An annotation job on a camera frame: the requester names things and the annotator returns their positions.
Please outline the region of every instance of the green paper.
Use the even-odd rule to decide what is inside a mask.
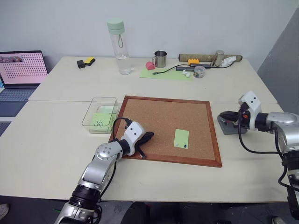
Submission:
[[[188,141],[189,141],[189,131],[176,129],[173,146],[179,148],[188,148]]]
[[[89,129],[93,131],[110,132],[115,119],[116,114],[94,113]]]
[[[98,109],[98,113],[109,113],[111,114],[113,112],[114,106],[100,106]]]
[[[166,71],[167,69],[153,69],[153,70],[147,70],[146,68],[143,68],[139,77],[140,78],[157,78],[157,79],[175,79],[175,80],[184,80],[184,81],[192,81],[193,75],[191,75],[189,78],[187,78],[185,75],[183,75],[182,71],[176,71],[175,68],[162,74],[153,75],[153,72],[161,72]]]

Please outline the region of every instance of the metal mug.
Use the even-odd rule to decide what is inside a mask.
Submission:
[[[166,55],[167,53],[162,50],[155,52],[155,56],[152,58],[152,62],[156,68],[164,68],[166,66]]]
[[[215,65],[216,67],[219,67],[222,63],[223,57],[224,57],[223,50],[216,51],[216,54],[214,55],[214,57],[212,59],[211,66],[213,67]]]

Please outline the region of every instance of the black cable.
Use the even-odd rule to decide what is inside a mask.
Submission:
[[[162,74],[162,73],[168,72],[169,70],[174,69],[174,68],[176,68],[176,67],[178,67],[178,66],[181,66],[181,65],[189,65],[189,64],[179,64],[179,65],[173,66],[172,68],[170,68],[170,69],[168,69],[168,70],[166,70],[166,71],[153,72],[153,75],[157,75],[157,74]]]
[[[211,67],[211,69],[225,69],[225,68],[228,68],[228,67],[232,66],[233,64],[234,64],[234,62],[231,63],[229,66],[226,66],[226,67]]]
[[[174,69],[178,66],[181,66],[181,65],[189,65],[189,64],[179,64],[179,65],[176,65],[176,66],[173,66],[172,68],[166,70],[166,71],[161,71],[161,72],[153,72],[153,75],[157,75],[157,74],[162,74],[162,73],[165,73],[165,72],[168,72],[169,70],[171,69]],[[229,66],[226,66],[226,67],[210,67],[209,69],[225,69],[225,68],[228,68]]]
[[[91,220],[92,224],[99,224],[99,222],[102,218],[102,211],[103,211],[102,207],[98,205],[97,208],[94,210],[94,212],[97,214],[97,217],[94,217]]]
[[[278,183],[279,183],[281,186],[284,186],[284,187],[286,187],[286,188],[288,188],[288,189],[292,189],[292,190],[294,190],[294,191],[299,192],[299,189],[298,189],[298,188],[295,188],[295,187],[293,187],[293,186],[291,186],[291,185],[282,183],[282,179],[284,179],[284,177],[285,177],[285,175],[286,175],[286,172],[287,172],[287,167],[286,167],[286,165],[284,165],[284,171],[283,171],[282,175],[280,176],[280,178],[278,179]]]
[[[242,112],[239,111],[239,118],[238,118],[238,136],[239,136],[239,140],[241,145],[243,146],[243,148],[245,148],[248,152],[250,153],[256,153],[256,154],[278,154],[278,152],[257,152],[257,151],[252,151],[250,149],[248,149],[242,140],[242,135],[241,135],[241,120],[242,120]]]
[[[113,122],[113,125],[112,125],[112,136],[113,136],[113,140],[115,139],[114,126],[115,126],[116,122],[118,120],[120,120],[120,119],[125,120],[126,123],[127,123],[127,126],[130,125],[130,122],[132,123],[132,121],[129,118],[117,118],[117,119],[115,119],[115,121]]]
[[[277,127],[274,127],[273,128],[274,130],[274,136],[275,136],[275,148],[281,158],[281,160],[284,162],[284,157],[279,149],[279,143],[278,143],[278,128]],[[281,185],[281,186],[284,186],[286,188],[289,188],[289,189],[292,189],[292,190],[295,190],[295,191],[298,191],[299,192],[299,189],[291,186],[291,185],[288,185],[288,184],[285,184],[285,183],[282,183],[282,180],[284,179],[285,175],[286,175],[286,172],[287,172],[287,166],[285,164],[283,164],[283,167],[284,167],[284,171],[282,173],[282,175],[280,176],[280,178],[278,179],[278,183]]]
[[[112,175],[111,175],[111,178],[110,178],[108,184],[106,185],[106,187],[104,188],[104,190],[101,192],[101,194],[100,194],[100,199],[103,197],[105,191],[106,191],[107,188],[109,187],[109,185],[110,185],[110,183],[111,183],[111,181],[112,181],[112,179],[113,179],[113,177],[114,177],[115,171],[116,171],[116,161],[115,161],[115,163],[114,163],[114,168],[113,168],[113,173],[112,173]]]
[[[283,161],[284,157],[279,149],[279,144],[278,144],[278,128],[274,127],[273,130],[274,130],[274,136],[275,136],[275,148],[276,148],[277,153],[280,156],[281,160]]]

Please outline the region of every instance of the green bottle cap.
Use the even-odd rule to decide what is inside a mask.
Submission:
[[[112,18],[107,21],[109,33],[111,34],[122,34],[125,32],[123,20],[119,18]]]

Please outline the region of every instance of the yellow block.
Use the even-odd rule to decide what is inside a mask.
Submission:
[[[88,58],[86,58],[84,63],[89,64],[92,59],[94,59],[94,57],[88,57]]]
[[[188,59],[188,64],[199,64],[198,59]]]

